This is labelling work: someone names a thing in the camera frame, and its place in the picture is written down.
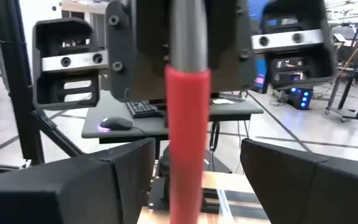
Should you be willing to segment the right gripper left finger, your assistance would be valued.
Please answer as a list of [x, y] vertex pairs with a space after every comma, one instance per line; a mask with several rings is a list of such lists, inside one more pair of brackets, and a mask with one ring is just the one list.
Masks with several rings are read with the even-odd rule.
[[137, 224], [155, 140], [0, 174], [0, 224]]

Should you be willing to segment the black keyboard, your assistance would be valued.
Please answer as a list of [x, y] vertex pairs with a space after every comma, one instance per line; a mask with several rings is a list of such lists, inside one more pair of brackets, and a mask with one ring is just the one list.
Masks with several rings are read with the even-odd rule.
[[124, 104], [126, 105], [129, 114], [135, 119], [165, 116], [165, 112], [151, 104], [149, 100], [128, 101]]

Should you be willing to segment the red spoon with metal shaft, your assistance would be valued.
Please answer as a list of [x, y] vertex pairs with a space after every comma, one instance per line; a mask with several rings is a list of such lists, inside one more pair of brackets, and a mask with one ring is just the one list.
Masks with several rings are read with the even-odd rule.
[[209, 115], [208, 32], [203, 0], [172, 0], [165, 69], [170, 138], [170, 224], [197, 224]]

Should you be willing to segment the black computer mouse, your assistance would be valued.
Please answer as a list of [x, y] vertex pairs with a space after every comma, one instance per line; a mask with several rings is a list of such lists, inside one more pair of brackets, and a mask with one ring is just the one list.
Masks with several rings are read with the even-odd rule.
[[104, 118], [99, 126], [109, 130], [127, 131], [133, 127], [133, 122], [121, 117], [110, 117]]

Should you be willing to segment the clear plastic bin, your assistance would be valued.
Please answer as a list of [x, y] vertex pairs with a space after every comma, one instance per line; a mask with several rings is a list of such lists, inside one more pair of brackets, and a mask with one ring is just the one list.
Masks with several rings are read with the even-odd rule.
[[216, 192], [217, 192], [218, 199], [219, 199], [218, 223], [219, 224], [235, 224], [229, 203], [227, 201], [225, 190], [217, 189]]

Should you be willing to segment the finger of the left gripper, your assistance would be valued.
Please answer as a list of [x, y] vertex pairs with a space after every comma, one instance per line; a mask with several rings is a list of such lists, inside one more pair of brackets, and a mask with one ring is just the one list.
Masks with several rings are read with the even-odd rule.
[[266, 84], [275, 89], [328, 82], [335, 56], [324, 0], [268, 0], [253, 50], [266, 61]]
[[34, 103], [46, 110], [95, 107], [99, 72], [107, 53], [99, 50], [96, 34], [83, 19], [66, 17], [38, 21], [32, 33]]

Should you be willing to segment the white paper card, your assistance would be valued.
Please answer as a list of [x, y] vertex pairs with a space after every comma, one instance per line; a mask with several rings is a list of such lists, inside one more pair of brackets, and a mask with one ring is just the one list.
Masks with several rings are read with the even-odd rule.
[[212, 101], [212, 104], [214, 105], [232, 105], [235, 101], [231, 101], [225, 98], [218, 98]]

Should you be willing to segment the grey computer desk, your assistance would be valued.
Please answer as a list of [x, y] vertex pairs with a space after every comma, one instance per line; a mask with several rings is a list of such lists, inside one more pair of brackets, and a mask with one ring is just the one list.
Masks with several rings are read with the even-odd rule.
[[[248, 121], [253, 114], [262, 114], [262, 108], [247, 100], [234, 100], [233, 104], [216, 105], [209, 109], [209, 120]], [[100, 126], [108, 118], [119, 117], [132, 122], [133, 128], [128, 131], [110, 131]], [[90, 108], [82, 130], [83, 138], [98, 138], [101, 144], [132, 142], [142, 138], [156, 140], [156, 158], [160, 157], [160, 142], [168, 139], [166, 121], [162, 117], [133, 118], [126, 105], [117, 101], [110, 93], [102, 91], [96, 107]]]

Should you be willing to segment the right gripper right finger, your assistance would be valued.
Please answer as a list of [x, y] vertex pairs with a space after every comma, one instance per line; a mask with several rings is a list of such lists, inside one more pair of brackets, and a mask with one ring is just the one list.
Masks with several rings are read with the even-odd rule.
[[240, 159], [272, 224], [358, 224], [358, 161], [250, 139]]

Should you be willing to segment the black computer with blue lights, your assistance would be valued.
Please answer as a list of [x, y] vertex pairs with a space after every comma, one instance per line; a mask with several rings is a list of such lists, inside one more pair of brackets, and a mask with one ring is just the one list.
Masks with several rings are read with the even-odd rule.
[[289, 105], [298, 110], [308, 110], [313, 96], [312, 88], [290, 88], [288, 91]]

